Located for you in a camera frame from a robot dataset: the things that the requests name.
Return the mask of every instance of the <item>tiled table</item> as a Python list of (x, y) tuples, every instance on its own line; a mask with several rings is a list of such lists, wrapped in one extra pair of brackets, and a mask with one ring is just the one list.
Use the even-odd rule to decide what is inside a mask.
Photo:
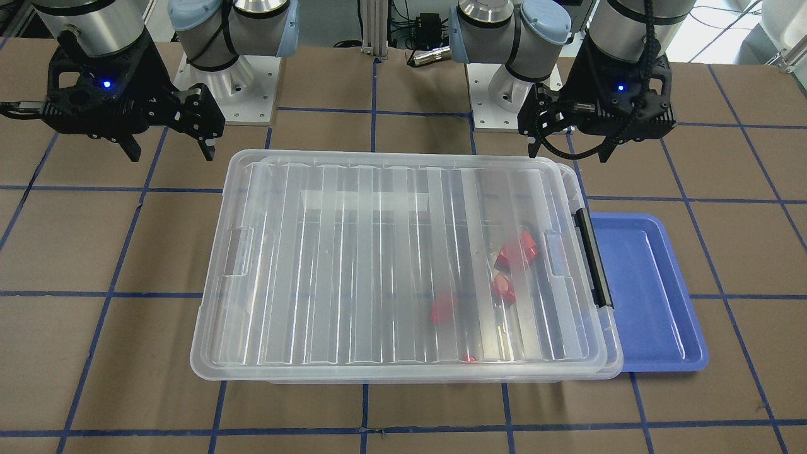
[[(173, 73), (181, 48), (159, 47)], [(0, 99), (41, 99), (53, 49), (3, 41)], [(763, 66), (676, 64), (673, 133), (575, 163), (592, 211), (664, 222), (709, 345), (703, 372), (199, 379), (190, 339), (235, 152), (525, 153), (522, 137), (472, 132), (461, 65), (404, 60), (301, 48), (274, 126), (227, 127), (214, 162), (161, 128), (138, 137), (133, 164), (103, 141), (0, 118), (0, 452), (807, 452), (807, 100)]]

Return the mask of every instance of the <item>white mounting plate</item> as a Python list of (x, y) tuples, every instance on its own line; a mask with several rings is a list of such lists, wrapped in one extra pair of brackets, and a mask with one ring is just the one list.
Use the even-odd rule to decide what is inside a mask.
[[(219, 103), (219, 108), (227, 124), (269, 126), (274, 111), (274, 98), (278, 91), (281, 59), (256, 55), (247, 55), (245, 58), (255, 71), (255, 85), (252, 89), (235, 95), (233, 98), (236, 102)], [(179, 90), (187, 90), (197, 82), (191, 80), (191, 72), (188, 71), (190, 65), (186, 60), (186, 55), (182, 54), (179, 69), (174, 76), (174, 85)]]
[[(493, 74), (501, 65), (496, 63), (470, 63), (466, 65), (470, 106), (474, 111), (474, 130), (480, 132), (518, 132), (518, 114), (505, 111), (491, 99), (488, 87)], [(552, 69), (549, 87), (560, 90), (562, 84), (558, 66)]]

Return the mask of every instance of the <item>translucent lid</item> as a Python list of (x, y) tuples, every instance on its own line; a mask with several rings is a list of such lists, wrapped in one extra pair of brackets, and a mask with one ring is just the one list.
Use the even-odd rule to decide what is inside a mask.
[(208, 380), (542, 381), (621, 369), (543, 158), (245, 150), (190, 362)]

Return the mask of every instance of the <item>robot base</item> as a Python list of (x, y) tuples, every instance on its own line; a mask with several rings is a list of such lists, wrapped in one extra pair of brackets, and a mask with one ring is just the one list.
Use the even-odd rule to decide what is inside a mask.
[(185, 90), (202, 82), (213, 93), (227, 124), (271, 124), (280, 76), (279, 57), (241, 56), (231, 68), (202, 73), (186, 63), (183, 54), (174, 85)]
[[(468, 94), (470, 106), (474, 112), (474, 130), (480, 132), (516, 132), (518, 133), (518, 108), (521, 108), (523, 99), (518, 103), (515, 112), (504, 110), (493, 99), (499, 96), (498, 90), (491, 87), (491, 81), (496, 71), (502, 65), (495, 63), (470, 63), (466, 65), (468, 77)], [(552, 90), (560, 90), (562, 84), (558, 67), (552, 69), (552, 75), (546, 81)]]

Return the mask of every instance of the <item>blue tray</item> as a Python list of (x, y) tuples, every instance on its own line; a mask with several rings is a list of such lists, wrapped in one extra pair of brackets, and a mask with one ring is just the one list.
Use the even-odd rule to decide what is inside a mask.
[(625, 355), (624, 372), (694, 372), (709, 353), (661, 221), (592, 213)]

